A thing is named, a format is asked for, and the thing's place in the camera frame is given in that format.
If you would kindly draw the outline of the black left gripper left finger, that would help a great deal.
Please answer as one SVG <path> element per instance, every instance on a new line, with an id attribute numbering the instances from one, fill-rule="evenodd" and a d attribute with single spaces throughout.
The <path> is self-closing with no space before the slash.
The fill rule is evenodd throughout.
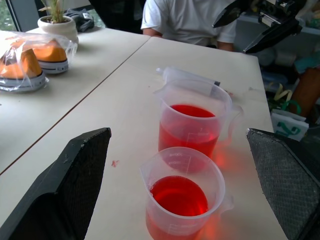
<path id="1" fill-rule="evenodd" d="M 2 240 L 83 240 L 100 193 L 109 127 L 71 139 L 0 228 Z"/>

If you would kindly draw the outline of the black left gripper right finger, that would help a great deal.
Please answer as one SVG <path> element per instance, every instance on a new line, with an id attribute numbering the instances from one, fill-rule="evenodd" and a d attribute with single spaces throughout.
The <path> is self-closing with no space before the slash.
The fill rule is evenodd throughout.
<path id="1" fill-rule="evenodd" d="M 249 128 L 246 138 L 262 192 L 289 240 L 320 238 L 320 160 L 303 145 Z"/>

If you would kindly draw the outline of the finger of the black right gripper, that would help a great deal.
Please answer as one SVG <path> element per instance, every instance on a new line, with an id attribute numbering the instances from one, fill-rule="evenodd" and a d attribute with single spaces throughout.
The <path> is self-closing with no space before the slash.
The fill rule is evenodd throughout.
<path id="1" fill-rule="evenodd" d="M 291 35 L 301 32 L 302 26 L 297 19 L 287 19 L 283 23 L 275 23 L 259 34 L 244 50 L 244 54 L 255 54 L 264 49 L 271 48 Z"/>
<path id="2" fill-rule="evenodd" d="M 239 16 L 249 9 L 254 9 L 259 5 L 260 0 L 235 0 L 218 15 L 213 23 L 213 28 L 224 27 L 239 18 Z"/>

